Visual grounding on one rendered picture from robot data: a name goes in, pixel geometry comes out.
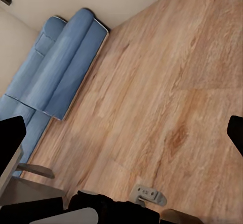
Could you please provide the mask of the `pillar candle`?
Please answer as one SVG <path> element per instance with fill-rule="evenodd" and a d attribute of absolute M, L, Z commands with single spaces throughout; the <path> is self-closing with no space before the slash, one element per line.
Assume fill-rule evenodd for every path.
<path fill-rule="evenodd" d="M 203 222 L 195 216 L 173 209 L 166 209 L 160 213 L 160 220 L 174 222 L 175 224 L 203 224 Z"/>

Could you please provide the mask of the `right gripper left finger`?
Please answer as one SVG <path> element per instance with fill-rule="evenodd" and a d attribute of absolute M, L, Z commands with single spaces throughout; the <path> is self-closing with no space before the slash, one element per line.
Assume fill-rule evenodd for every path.
<path fill-rule="evenodd" d="M 0 176 L 26 135 L 22 116 L 0 121 Z"/>

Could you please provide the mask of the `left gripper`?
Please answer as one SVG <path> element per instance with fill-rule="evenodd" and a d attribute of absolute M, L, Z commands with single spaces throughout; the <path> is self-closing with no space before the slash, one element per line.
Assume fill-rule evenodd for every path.
<path fill-rule="evenodd" d="M 160 219 L 160 214 L 149 208 L 141 207 L 130 201 L 120 202 L 124 206 L 125 220 L 124 224 L 175 224 L 174 222 Z"/>

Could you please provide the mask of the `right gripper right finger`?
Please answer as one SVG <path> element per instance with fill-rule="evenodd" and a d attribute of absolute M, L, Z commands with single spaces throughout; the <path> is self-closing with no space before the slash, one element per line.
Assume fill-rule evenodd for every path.
<path fill-rule="evenodd" d="M 243 156 L 243 118 L 238 116 L 231 116 L 228 127 L 227 134 L 240 151 Z"/>

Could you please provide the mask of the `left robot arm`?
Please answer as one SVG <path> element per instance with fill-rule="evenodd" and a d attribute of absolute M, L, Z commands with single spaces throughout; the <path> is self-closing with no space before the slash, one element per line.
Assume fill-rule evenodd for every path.
<path fill-rule="evenodd" d="M 63 209 L 62 197 L 22 202 L 0 207 L 0 224 L 175 224 L 160 219 L 160 214 L 145 207 L 144 199 L 166 206 L 162 192 L 136 184 L 126 202 L 105 195 L 77 191 Z"/>

